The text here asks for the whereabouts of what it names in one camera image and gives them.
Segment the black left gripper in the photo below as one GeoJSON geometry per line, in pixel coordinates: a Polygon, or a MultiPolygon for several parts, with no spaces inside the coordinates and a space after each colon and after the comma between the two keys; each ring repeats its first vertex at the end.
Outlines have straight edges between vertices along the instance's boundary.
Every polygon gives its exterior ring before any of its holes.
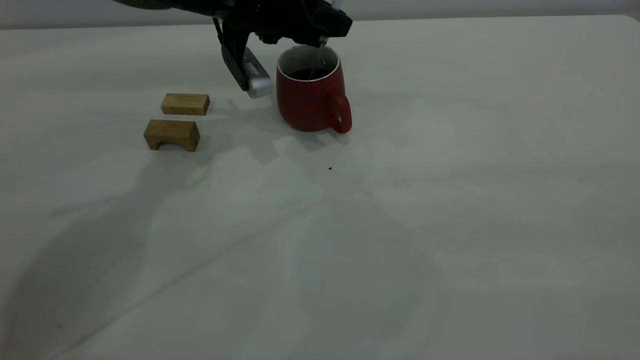
{"type": "Polygon", "coordinates": [[[222,32],[235,38],[255,34],[263,43],[295,39],[311,47],[343,38],[354,21],[342,0],[222,0],[215,10],[222,32]]]}

